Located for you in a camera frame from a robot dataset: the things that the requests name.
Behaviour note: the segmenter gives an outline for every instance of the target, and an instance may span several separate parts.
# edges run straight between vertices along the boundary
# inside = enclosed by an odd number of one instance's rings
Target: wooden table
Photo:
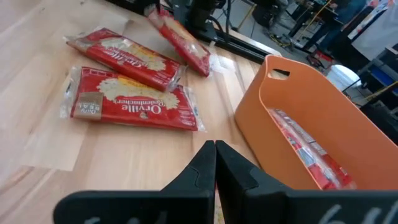
[[[55,204],[78,190],[161,189],[207,139],[256,163],[233,113],[260,65],[212,48],[222,73],[187,72],[180,83],[195,92],[205,133],[61,119],[70,67],[103,68],[64,35],[105,26],[182,60],[143,17],[104,1],[2,0],[0,18],[0,223],[51,223]]]

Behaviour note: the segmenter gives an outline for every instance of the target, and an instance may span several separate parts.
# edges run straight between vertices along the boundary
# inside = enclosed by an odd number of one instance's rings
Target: red popcorn package
[[[162,6],[160,11],[155,5],[145,9],[145,15],[150,23],[162,34],[183,57],[189,66],[200,75],[210,74],[210,52],[204,48],[173,16]]]
[[[204,130],[192,92],[161,92],[114,72],[73,67],[61,117],[165,129]]]
[[[278,127],[322,190],[355,189],[350,175],[294,120],[281,110],[269,110]]]
[[[173,91],[186,69],[107,28],[65,39],[87,57],[159,91]]]

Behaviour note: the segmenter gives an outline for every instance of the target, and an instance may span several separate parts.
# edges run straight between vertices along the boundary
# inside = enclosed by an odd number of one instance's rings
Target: orange plastic basket
[[[274,69],[290,75],[272,78]],[[268,55],[235,119],[268,174],[293,189],[319,189],[267,108],[281,109],[298,122],[358,189],[398,189],[398,147],[312,67]]]

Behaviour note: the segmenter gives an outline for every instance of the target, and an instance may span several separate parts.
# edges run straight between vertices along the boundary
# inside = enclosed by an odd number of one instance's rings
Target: white container
[[[359,80],[355,72],[342,65],[332,65],[330,71],[326,75],[327,79],[340,91]],[[361,81],[355,83],[352,87],[361,85]]]

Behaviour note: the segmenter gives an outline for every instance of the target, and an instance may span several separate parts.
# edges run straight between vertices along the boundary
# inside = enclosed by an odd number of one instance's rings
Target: person
[[[345,7],[339,7],[335,3],[331,4],[330,7],[336,8],[336,13],[338,14],[336,19],[343,24],[339,24],[337,22],[323,24],[320,30],[317,31],[314,36],[311,37],[311,39],[304,45],[303,49],[308,50],[319,39],[326,35],[325,38],[319,43],[318,49],[324,53],[329,53],[330,51],[328,50],[328,47],[340,33],[341,28],[351,21],[358,13],[360,13],[365,5],[366,0],[351,0]]]

